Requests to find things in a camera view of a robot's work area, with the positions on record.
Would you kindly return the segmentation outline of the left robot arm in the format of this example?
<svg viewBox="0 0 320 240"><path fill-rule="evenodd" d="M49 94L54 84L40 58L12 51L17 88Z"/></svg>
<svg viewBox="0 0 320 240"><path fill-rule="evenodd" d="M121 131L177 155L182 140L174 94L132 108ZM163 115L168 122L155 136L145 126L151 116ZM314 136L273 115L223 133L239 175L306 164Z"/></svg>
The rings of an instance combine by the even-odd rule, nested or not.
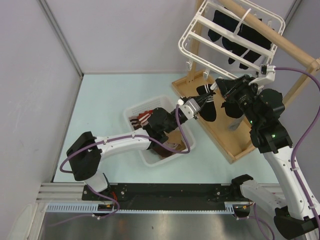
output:
<svg viewBox="0 0 320 240"><path fill-rule="evenodd" d="M93 189L93 194L98 199L105 200L110 196L111 188L105 174L99 171L102 160L129 151L153 150L156 147L176 155L189 154L191 146L182 125L188 120L197 118L205 103L214 94L210 90L198 96L181 97L171 112L162 107L150 110L145 115L146 124L127 134L96 137L90 131L84 132L67 150L67 158L59 170L65 173L64 165L69 163L71 169L68 173L73 175L74 180L84 182ZM169 134L175 130L180 131L186 149L177 150L165 145Z"/></svg>

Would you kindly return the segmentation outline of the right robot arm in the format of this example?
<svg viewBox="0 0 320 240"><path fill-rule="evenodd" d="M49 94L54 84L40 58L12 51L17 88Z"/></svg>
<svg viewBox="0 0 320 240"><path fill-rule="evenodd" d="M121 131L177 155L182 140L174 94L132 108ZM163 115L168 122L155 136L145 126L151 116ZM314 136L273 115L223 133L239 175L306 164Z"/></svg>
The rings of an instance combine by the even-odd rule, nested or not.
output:
<svg viewBox="0 0 320 240"><path fill-rule="evenodd" d="M280 123L285 110L280 92L266 88L259 91L249 75L234 80L216 79L217 88L227 103L239 106L248 119L251 142L271 166L284 198L248 178L230 188L231 196L255 202L273 217L278 232L287 240L303 236L320 227L320 203L314 197L295 156L295 146Z"/></svg>

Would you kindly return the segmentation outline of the grey socks pair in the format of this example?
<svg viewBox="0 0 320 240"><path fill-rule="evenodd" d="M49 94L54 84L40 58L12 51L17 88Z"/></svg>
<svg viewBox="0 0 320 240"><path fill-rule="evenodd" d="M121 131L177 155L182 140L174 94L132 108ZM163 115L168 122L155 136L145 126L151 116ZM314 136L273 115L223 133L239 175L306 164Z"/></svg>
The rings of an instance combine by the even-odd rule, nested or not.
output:
<svg viewBox="0 0 320 240"><path fill-rule="evenodd" d="M231 132L235 131L242 123L244 117L245 116L242 115L241 117L234 119L234 121L227 127L227 129Z"/></svg>

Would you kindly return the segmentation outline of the black striped socks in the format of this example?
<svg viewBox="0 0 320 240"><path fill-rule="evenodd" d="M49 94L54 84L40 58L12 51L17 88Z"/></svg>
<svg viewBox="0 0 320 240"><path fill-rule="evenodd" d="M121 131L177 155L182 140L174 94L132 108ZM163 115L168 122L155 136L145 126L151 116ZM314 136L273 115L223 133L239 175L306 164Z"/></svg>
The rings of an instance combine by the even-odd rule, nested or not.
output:
<svg viewBox="0 0 320 240"><path fill-rule="evenodd" d="M211 90L211 84L198 86L196 91L199 95L212 92L212 95L207 99L199 114L205 121L214 122L217 118L217 111L214 103L214 95L216 93ZM238 119L243 115L243 112L237 103L225 101L221 104L221 108L225 110L225 114L230 118Z"/></svg>

